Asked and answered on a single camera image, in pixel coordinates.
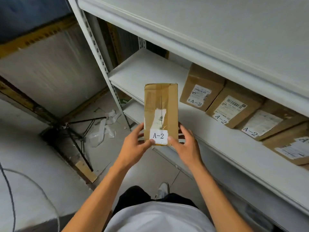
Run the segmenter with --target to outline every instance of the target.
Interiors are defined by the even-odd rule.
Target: white metal shelf
[[[178,97],[187,70],[146,49],[140,49],[110,74],[111,83],[144,104],[148,83],[178,83]],[[178,119],[210,149],[272,192],[309,215],[309,172],[247,136],[229,129],[205,112],[178,104]]]
[[[144,120],[144,106],[139,102],[131,100],[124,107],[123,112],[141,123]],[[255,207],[277,225],[287,231],[305,231],[309,227],[308,216],[296,209],[294,206],[278,197],[246,174],[242,173],[216,153],[211,151],[207,145],[198,140],[201,156],[207,169],[216,181],[226,189],[238,195],[244,201]],[[193,178],[189,169],[180,160],[178,154],[167,146],[155,146],[160,154],[167,160],[177,165],[183,172]]]
[[[99,18],[309,117],[309,44],[300,40],[308,34],[308,5],[286,0],[78,3]],[[280,7],[284,11],[273,11]]]

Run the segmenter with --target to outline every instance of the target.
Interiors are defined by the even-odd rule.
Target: black cable
[[[11,186],[10,186],[10,183],[9,183],[9,180],[7,179],[5,173],[4,173],[4,170],[3,170],[3,167],[2,167],[2,164],[0,162],[0,170],[2,172],[2,175],[6,181],[6,185],[9,189],[9,192],[10,192],[10,197],[11,197],[11,203],[12,203],[12,210],[13,210],[13,218],[14,218],[14,221],[13,221],[13,232],[15,231],[15,225],[16,225],[16,213],[15,213],[15,205],[14,205],[14,199],[13,199],[13,194],[12,194],[12,189],[11,189]]]

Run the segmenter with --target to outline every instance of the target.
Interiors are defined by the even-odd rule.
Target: right hand
[[[180,130],[186,140],[184,144],[179,143],[171,136],[168,137],[169,142],[177,151],[180,159],[188,166],[189,169],[203,164],[200,148],[191,130],[187,130],[182,124],[180,124]]]

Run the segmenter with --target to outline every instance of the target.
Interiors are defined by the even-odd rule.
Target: white sneaker
[[[162,182],[154,199],[163,199],[169,193],[170,187],[168,186],[168,183]]]

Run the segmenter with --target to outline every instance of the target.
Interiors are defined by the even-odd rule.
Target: floor
[[[118,112],[117,105],[112,95],[107,93],[72,119],[72,121],[100,117],[100,113],[110,112],[112,109]],[[97,180],[94,182],[95,186],[101,182],[109,168],[113,165],[119,154],[124,138],[130,133],[129,130],[124,129],[123,122],[123,117],[119,117],[119,119],[111,125],[111,128],[116,131],[116,137],[114,139],[104,138],[104,141],[96,148],[91,147],[87,140],[85,142],[87,159],[91,163],[94,173],[98,176]],[[79,123],[73,125],[72,128],[79,133],[83,133],[88,124],[89,122]],[[60,145],[71,159],[80,159],[79,153],[70,139],[64,139]],[[152,149],[147,150],[141,160],[126,174],[112,208],[114,209],[116,206],[119,196],[134,185],[140,186],[154,198],[161,182],[167,182],[170,186],[170,192],[191,199],[200,210],[208,215],[207,207],[196,182]]]

